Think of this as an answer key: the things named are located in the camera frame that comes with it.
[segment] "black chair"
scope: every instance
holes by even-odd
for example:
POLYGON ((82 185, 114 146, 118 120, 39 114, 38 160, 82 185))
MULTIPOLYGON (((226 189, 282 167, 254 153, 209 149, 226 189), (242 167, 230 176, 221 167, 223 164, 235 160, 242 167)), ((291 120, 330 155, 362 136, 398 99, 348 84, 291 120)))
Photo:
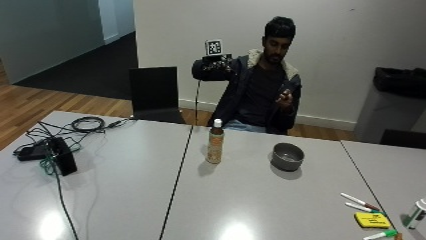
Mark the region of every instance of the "black chair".
POLYGON ((426 133, 386 129, 380 144, 426 149, 426 133))
POLYGON ((185 124, 178 109, 177 68, 129 69, 133 117, 185 124))

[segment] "hand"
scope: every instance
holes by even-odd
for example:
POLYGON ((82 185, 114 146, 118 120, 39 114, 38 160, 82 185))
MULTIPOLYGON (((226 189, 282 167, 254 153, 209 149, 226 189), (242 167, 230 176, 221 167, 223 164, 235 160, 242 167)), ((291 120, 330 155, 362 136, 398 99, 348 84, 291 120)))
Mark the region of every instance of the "hand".
POLYGON ((275 103, 279 105, 283 111, 291 111, 292 95, 288 89, 286 89, 280 94, 275 103))

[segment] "sleeve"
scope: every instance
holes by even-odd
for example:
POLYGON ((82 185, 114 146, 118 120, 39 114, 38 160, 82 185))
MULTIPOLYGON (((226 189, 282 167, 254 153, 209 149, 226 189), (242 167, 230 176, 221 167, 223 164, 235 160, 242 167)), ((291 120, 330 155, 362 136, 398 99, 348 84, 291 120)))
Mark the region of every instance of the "sleeve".
POLYGON ((234 72, 235 72, 236 60, 231 60, 230 68, 233 72, 225 72, 221 70, 202 70, 202 60, 195 60, 191 65, 191 76, 194 79, 202 81, 225 81, 230 80, 234 72))

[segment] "plastic bottle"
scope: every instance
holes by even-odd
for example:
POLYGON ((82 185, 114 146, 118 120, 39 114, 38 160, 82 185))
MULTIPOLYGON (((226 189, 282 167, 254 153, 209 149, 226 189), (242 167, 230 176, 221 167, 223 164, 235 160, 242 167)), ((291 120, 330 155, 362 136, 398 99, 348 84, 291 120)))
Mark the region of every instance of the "plastic bottle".
POLYGON ((214 119, 213 127, 209 133, 209 146, 206 160, 210 163, 219 163, 222 159, 222 145, 223 145, 223 129, 222 120, 214 119))
POLYGON ((403 221, 403 226, 406 226, 408 229, 415 229, 418 223, 422 221, 424 216, 426 216, 426 197, 415 202, 414 207, 411 208, 411 211, 408 213, 408 216, 403 221))

